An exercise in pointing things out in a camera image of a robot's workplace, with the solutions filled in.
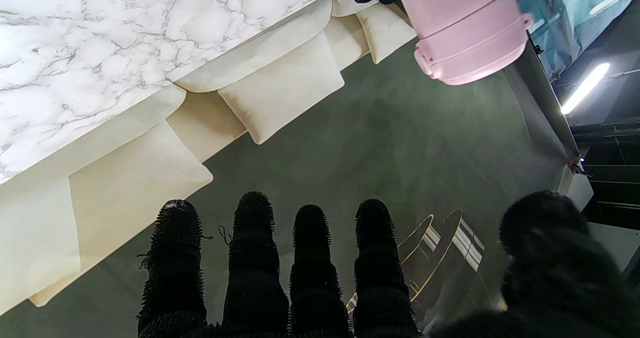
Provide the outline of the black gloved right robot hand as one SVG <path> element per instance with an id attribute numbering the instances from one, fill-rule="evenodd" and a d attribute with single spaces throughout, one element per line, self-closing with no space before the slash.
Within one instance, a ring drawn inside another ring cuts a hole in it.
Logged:
<path id="1" fill-rule="evenodd" d="M 391 215 L 377 199 L 355 216 L 358 302 L 349 317 L 330 230 L 316 205 L 293 228 L 289 294 L 280 283 L 274 211 L 247 192 L 234 213 L 221 324 L 208 324 L 201 270 L 202 225 L 187 201 L 158 213 L 142 265 L 140 338 L 637 338 L 639 302 L 610 254 L 590 234 L 573 202 L 531 193 L 503 215 L 500 244 L 510 257 L 505 311 L 485 310 L 421 332 L 410 304 Z"/>

